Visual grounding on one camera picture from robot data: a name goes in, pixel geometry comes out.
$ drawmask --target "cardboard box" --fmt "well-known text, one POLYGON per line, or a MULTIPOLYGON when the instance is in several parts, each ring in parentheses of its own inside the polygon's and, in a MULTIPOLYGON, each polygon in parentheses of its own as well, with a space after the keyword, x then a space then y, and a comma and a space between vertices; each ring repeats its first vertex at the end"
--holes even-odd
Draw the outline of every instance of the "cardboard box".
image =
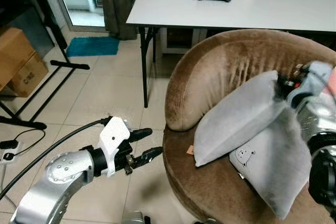
POLYGON ((19 97, 28 97, 46 76, 48 69, 40 59, 37 52, 26 62, 26 64, 14 75, 7 86, 19 97))
POLYGON ((22 30, 8 27, 0 29, 0 91, 34 52, 22 30))

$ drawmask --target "brown curtain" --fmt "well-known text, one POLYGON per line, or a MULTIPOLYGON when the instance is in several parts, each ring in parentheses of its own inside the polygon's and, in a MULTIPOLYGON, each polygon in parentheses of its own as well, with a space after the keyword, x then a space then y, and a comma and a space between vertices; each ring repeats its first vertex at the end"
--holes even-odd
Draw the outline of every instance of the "brown curtain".
POLYGON ((112 37, 127 40, 136 39, 134 26, 126 25, 126 20, 132 9, 131 0, 102 0, 106 29, 112 37))

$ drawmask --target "black wire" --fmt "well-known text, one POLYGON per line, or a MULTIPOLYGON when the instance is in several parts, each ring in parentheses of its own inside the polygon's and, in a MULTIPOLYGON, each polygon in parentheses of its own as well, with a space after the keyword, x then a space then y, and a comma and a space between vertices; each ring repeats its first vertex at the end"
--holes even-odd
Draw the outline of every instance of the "black wire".
POLYGON ((335 107, 336 107, 336 98, 335 98, 335 95, 334 93, 332 92, 331 88, 329 87, 328 83, 325 82, 325 80, 317 73, 315 73, 314 71, 310 71, 309 72, 315 76, 321 83, 323 83, 323 85, 326 87, 326 89, 328 90, 328 92, 330 93, 332 99, 334 100, 334 104, 335 104, 335 107))
POLYGON ((20 134, 18 134, 18 135, 14 138, 14 140, 17 140, 17 138, 18 138, 19 136, 21 136, 22 134, 24 134, 24 133, 26 133, 26 132, 36 131, 36 130, 38 130, 38 131, 42 131, 42 132, 43 132, 43 136, 40 137, 40 139, 37 140, 35 143, 33 143, 31 146, 29 146, 29 147, 25 148, 24 150, 22 150, 22 151, 16 153, 14 156, 17 156, 17 155, 19 155, 19 154, 21 154, 21 153, 23 153, 23 152, 29 150, 30 148, 34 147, 35 145, 37 145, 37 144, 38 144, 38 143, 39 143, 39 142, 46 136, 46 132, 45 132, 44 130, 40 130, 40 129, 31 129, 31 130, 27 130, 27 131, 23 131, 23 132, 21 132, 20 134))
POLYGON ((69 133, 65 137, 61 138, 55 144, 53 144, 51 147, 49 147, 48 149, 46 149, 41 155, 39 155, 29 165, 27 165, 26 168, 24 168, 15 178, 13 178, 13 180, 11 182, 9 182, 9 184, 5 187, 5 189, 3 189, 1 191, 1 193, 0 193, 0 200, 2 200, 2 198, 6 195, 6 193, 15 185, 15 183, 20 178, 22 178, 34 165, 36 165, 42 158, 44 158, 46 155, 48 155, 58 145, 60 145, 61 143, 63 143, 65 140, 71 138, 73 135, 77 134, 78 132, 81 132, 81 131, 87 129, 88 127, 91 127, 91 126, 96 125, 98 123, 102 123, 103 121, 104 121, 104 119, 101 119, 101 120, 97 120, 97 121, 94 121, 92 123, 89 123, 87 125, 84 125, 84 126, 78 128, 78 129, 76 129, 75 131, 69 133))

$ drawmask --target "gray pillow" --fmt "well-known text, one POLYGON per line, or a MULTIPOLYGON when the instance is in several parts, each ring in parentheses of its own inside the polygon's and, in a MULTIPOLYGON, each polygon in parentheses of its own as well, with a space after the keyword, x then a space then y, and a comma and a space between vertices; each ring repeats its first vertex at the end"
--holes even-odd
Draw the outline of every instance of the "gray pillow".
POLYGON ((243 145, 281 113, 285 102, 275 98, 277 79, 277 71, 259 74, 205 114, 195 132, 196 166, 243 145))
POLYGON ((229 155, 280 219, 285 219, 309 179, 311 157, 300 132, 295 112, 285 108, 267 128, 229 155))

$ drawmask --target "velvet upholstery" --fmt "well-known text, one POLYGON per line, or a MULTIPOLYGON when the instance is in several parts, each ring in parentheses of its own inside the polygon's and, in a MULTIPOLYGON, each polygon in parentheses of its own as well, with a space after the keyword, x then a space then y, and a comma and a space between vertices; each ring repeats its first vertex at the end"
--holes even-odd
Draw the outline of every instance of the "velvet upholstery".
POLYGON ((288 33, 245 29, 217 34, 180 60, 167 89, 163 159, 181 203, 200 220, 223 224, 333 223, 306 186, 284 221, 276 218, 250 184, 222 157, 200 168, 186 154, 198 121, 223 97, 265 71, 292 74, 296 64, 320 60, 336 64, 336 52, 288 33))

